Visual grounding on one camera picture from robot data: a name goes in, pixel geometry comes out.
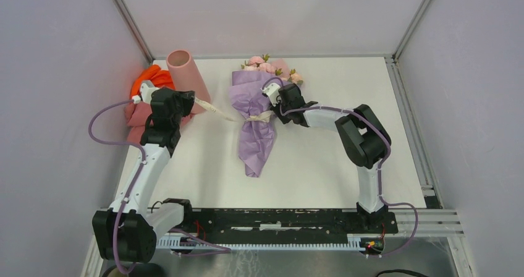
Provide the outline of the cream printed ribbon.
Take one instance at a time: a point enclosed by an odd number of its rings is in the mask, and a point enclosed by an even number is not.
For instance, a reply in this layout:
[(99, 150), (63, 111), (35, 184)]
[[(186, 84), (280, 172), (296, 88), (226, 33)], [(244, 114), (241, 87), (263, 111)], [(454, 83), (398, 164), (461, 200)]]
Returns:
[(223, 119), (225, 119), (227, 121), (230, 121), (230, 122), (242, 122), (242, 123), (244, 123), (244, 122), (263, 122), (263, 123), (268, 123), (271, 120), (272, 116), (274, 115), (274, 113), (272, 111), (264, 111), (261, 114), (254, 115), (254, 116), (248, 116), (244, 120), (241, 120), (240, 118), (233, 117), (233, 116), (230, 116), (230, 115), (226, 114), (224, 111), (221, 111), (217, 107), (213, 106), (211, 103), (209, 103), (207, 101), (203, 101), (203, 100), (197, 98), (196, 96), (194, 97), (194, 102), (195, 102), (195, 104), (197, 104), (198, 106), (203, 108), (205, 111), (217, 114), (220, 117), (222, 117)]

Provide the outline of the purple paper flower bouquet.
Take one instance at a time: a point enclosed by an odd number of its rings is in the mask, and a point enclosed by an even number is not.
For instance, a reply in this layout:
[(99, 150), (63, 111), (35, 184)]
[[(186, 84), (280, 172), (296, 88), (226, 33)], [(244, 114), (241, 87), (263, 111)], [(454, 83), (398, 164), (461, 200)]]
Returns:
[(263, 95), (263, 88), (271, 83), (279, 84), (276, 77), (288, 84), (292, 69), (281, 58), (267, 62), (261, 57), (252, 57), (247, 63), (232, 73), (229, 100), (243, 118), (238, 156), (245, 165), (245, 174), (259, 177), (276, 138), (271, 102)]

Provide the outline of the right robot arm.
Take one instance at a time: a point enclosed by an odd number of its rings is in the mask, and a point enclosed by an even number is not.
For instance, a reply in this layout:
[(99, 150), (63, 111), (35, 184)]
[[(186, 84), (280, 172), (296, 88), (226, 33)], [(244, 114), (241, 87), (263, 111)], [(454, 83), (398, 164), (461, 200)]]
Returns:
[(283, 124), (293, 122), (303, 127), (316, 127), (339, 134), (349, 160), (357, 167), (359, 195), (357, 225), (364, 232), (373, 232), (382, 223), (378, 213), (387, 210), (381, 200), (381, 166), (391, 154), (391, 138), (367, 104), (354, 109), (323, 106), (306, 102), (298, 85), (266, 83), (262, 94)]

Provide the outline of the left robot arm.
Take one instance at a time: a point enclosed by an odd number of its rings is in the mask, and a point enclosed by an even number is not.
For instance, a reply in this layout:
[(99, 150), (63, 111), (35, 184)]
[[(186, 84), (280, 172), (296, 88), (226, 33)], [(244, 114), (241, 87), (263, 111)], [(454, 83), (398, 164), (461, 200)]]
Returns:
[(156, 241), (169, 230), (189, 231), (194, 224), (187, 199), (165, 199), (157, 211), (148, 211), (154, 188), (180, 140), (182, 119), (195, 103), (195, 92), (149, 88), (133, 98), (149, 103), (151, 114), (139, 143), (133, 173), (123, 190), (105, 210), (95, 212), (93, 231), (101, 258), (119, 262), (148, 263)]

